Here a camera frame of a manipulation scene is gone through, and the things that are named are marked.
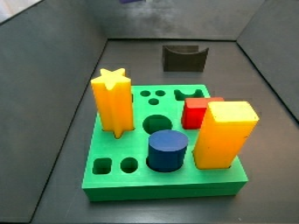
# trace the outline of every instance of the blue cylinder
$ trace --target blue cylinder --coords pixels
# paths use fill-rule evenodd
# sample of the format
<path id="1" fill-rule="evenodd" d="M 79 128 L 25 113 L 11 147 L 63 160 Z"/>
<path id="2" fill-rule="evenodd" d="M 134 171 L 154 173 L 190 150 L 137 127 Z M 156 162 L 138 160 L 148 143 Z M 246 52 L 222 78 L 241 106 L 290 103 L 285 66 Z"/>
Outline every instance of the blue cylinder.
<path id="1" fill-rule="evenodd" d="M 188 137 L 180 131 L 156 131 L 148 138 L 148 167 L 156 172 L 173 172 L 180 169 L 186 146 Z"/>

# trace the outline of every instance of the shape sorter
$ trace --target shape sorter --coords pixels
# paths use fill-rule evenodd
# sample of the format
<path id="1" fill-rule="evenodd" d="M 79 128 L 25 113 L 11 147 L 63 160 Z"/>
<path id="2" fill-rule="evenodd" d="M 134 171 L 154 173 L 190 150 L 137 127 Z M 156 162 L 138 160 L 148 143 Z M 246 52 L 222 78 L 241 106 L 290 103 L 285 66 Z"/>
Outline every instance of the shape sorter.
<path id="1" fill-rule="evenodd" d="M 184 99 L 209 97 L 205 86 L 131 86 L 131 94 L 134 130 L 114 139 L 95 117 L 81 184 L 89 201 L 234 195 L 248 182 L 238 158 L 228 169 L 198 170 L 192 157 L 198 130 L 181 126 Z M 148 137 L 161 129 L 189 139 L 182 166 L 173 172 L 153 171 L 145 163 Z"/>

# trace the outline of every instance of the gray floor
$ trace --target gray floor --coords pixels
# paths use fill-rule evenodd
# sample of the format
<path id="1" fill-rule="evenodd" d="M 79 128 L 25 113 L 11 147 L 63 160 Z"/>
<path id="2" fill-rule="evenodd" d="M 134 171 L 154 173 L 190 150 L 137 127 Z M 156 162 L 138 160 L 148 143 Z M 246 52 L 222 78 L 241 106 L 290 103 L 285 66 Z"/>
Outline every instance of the gray floor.
<path id="1" fill-rule="evenodd" d="M 208 46 L 204 73 L 164 73 L 165 44 Z M 297 222 L 297 124 L 236 43 L 109 40 L 101 67 L 123 67 L 134 85 L 202 83 L 212 96 L 250 103 L 260 122 L 240 152 L 249 181 L 234 197 L 89 203 L 79 189 L 95 115 L 87 88 L 31 222 Z"/>

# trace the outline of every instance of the yellow star block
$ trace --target yellow star block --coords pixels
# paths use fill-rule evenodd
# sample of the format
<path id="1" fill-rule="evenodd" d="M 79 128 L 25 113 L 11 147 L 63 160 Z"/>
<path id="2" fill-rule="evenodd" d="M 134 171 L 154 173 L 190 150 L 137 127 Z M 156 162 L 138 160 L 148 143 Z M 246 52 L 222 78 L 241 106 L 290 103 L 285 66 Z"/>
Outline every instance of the yellow star block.
<path id="1" fill-rule="evenodd" d="M 119 138 L 125 130 L 133 130 L 133 105 L 130 79 L 125 69 L 110 72 L 99 69 L 99 76 L 90 80 L 97 113 L 103 131 L 113 131 Z"/>

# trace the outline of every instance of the gray wall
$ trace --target gray wall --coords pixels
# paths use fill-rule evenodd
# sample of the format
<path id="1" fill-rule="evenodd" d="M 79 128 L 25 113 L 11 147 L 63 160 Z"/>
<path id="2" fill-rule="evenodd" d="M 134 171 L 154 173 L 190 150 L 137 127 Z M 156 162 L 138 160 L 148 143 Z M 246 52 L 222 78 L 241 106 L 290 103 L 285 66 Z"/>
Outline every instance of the gray wall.
<path id="1" fill-rule="evenodd" d="M 299 1 L 265 1 L 237 43 L 299 121 Z"/>
<path id="2" fill-rule="evenodd" d="M 0 222 L 31 218 L 106 43 L 95 27 L 83 0 L 42 1 L 0 26 Z"/>
<path id="3" fill-rule="evenodd" d="M 236 40 L 264 0 L 86 0 L 110 39 Z"/>

